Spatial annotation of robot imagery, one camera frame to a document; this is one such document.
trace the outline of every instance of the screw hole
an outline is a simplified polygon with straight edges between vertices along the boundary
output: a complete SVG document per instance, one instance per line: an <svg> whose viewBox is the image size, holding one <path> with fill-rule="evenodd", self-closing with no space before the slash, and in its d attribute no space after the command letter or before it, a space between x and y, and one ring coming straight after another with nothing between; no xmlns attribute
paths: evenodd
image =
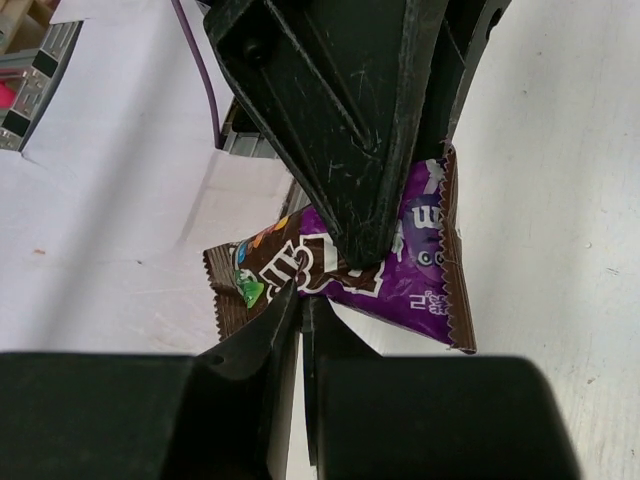
<svg viewBox="0 0 640 480"><path fill-rule="evenodd" d="M222 355L214 355L211 357L211 365L222 365L224 363L224 357Z"/></svg>
<svg viewBox="0 0 640 480"><path fill-rule="evenodd" d="M502 18L502 9L499 8L498 10L493 12L493 15L491 16L491 20L489 20L489 26L487 27L487 41L489 41L489 35L491 35L491 30L493 30L493 27L495 27L498 24L501 18Z"/></svg>

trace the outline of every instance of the brown candy wrapper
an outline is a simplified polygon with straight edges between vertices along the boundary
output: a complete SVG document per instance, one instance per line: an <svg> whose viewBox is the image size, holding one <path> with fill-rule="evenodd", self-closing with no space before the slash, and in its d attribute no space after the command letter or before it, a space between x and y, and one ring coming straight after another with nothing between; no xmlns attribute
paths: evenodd
<svg viewBox="0 0 640 480"><path fill-rule="evenodd" d="M391 252L350 269L309 206L257 235L204 252L221 340L259 315L294 279L300 295L324 295L468 353L476 350L455 231L456 154L412 166Z"/></svg>

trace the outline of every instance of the black plastic part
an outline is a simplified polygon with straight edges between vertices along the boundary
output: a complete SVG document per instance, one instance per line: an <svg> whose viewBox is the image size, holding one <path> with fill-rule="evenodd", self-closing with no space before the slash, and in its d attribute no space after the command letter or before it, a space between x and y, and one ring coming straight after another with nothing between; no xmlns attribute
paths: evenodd
<svg viewBox="0 0 640 480"><path fill-rule="evenodd" d="M58 68L58 61L47 55L42 50L39 50L36 54L36 58L33 60L33 67L40 70L47 77L51 78L56 73L56 68Z"/></svg>
<svg viewBox="0 0 640 480"><path fill-rule="evenodd" d="M284 480L296 304L200 357L0 355L0 478Z"/></svg>
<svg viewBox="0 0 640 480"><path fill-rule="evenodd" d="M442 151L487 5L507 3L213 2L205 29L225 78L352 268L388 252L416 140L418 159Z"/></svg>
<svg viewBox="0 0 640 480"><path fill-rule="evenodd" d="M381 358L334 313L324 297L302 301L304 403L309 461L318 461L318 366L325 359Z"/></svg>
<svg viewBox="0 0 640 480"><path fill-rule="evenodd" d="M326 359L318 477L580 477L549 387L515 358Z"/></svg>
<svg viewBox="0 0 640 480"><path fill-rule="evenodd" d="M30 123L28 118L23 117L13 110L9 110L7 116L4 118L4 122L2 122L2 126L16 135L24 137L29 129Z"/></svg>
<svg viewBox="0 0 640 480"><path fill-rule="evenodd" d="M439 158L452 139L489 32L511 0L449 0L422 107L415 160Z"/></svg>

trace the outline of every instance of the white paper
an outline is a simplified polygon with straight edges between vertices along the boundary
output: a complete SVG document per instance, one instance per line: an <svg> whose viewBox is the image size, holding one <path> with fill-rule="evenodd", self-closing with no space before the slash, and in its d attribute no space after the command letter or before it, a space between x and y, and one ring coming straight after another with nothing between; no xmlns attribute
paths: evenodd
<svg viewBox="0 0 640 480"><path fill-rule="evenodd" d="M152 0L62 0L53 13L51 24L90 19L125 20L138 14Z"/></svg>

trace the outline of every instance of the black plastic bracket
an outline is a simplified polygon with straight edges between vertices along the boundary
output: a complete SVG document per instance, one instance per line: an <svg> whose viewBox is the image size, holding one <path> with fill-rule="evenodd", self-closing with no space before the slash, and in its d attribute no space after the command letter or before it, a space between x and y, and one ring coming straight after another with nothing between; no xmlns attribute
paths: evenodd
<svg viewBox="0 0 640 480"><path fill-rule="evenodd" d="M508 4L213 2L225 78L351 267L387 253L409 165L442 153Z"/></svg>

